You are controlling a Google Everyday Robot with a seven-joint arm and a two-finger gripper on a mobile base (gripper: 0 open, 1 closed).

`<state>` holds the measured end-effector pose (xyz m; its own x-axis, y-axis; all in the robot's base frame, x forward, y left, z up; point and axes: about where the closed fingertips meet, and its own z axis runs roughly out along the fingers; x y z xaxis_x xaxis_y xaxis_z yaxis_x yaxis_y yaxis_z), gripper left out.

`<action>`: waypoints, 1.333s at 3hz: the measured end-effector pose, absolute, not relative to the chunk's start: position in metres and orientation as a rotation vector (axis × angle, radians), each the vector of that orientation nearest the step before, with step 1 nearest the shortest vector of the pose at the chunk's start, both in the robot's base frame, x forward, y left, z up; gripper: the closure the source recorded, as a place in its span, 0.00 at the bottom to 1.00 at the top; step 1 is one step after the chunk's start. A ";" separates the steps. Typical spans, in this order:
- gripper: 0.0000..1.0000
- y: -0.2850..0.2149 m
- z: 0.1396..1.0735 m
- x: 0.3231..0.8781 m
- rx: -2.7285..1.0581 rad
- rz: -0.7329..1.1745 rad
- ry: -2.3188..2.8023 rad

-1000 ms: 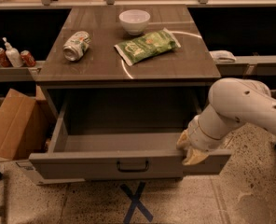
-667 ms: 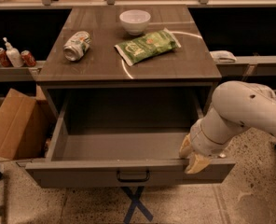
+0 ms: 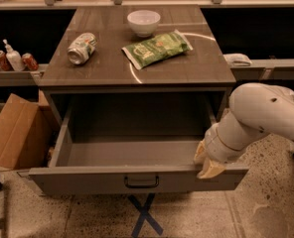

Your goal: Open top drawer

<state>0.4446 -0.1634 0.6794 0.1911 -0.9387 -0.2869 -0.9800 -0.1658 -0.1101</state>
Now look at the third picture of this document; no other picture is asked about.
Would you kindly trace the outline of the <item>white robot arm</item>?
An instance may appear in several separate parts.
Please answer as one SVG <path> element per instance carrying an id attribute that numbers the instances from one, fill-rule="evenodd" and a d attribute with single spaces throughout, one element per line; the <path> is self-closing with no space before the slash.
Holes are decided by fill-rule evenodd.
<path id="1" fill-rule="evenodd" d="M 246 83 L 228 101 L 229 111 L 210 127 L 197 147 L 198 179 L 215 178 L 252 143 L 276 134 L 294 142 L 294 91 L 278 85 Z"/>

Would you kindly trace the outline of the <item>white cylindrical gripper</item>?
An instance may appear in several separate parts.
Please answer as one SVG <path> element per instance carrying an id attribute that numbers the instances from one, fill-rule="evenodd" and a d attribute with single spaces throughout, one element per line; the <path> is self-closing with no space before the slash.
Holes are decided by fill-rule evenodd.
<path id="1" fill-rule="evenodd" d="M 205 134 L 205 141 L 201 141 L 194 155 L 194 163 L 203 165 L 197 174 L 198 179 L 212 179 L 225 170 L 227 163 L 236 162 L 244 150 L 234 150 L 227 146 L 219 137 L 219 124 L 214 124 Z"/>

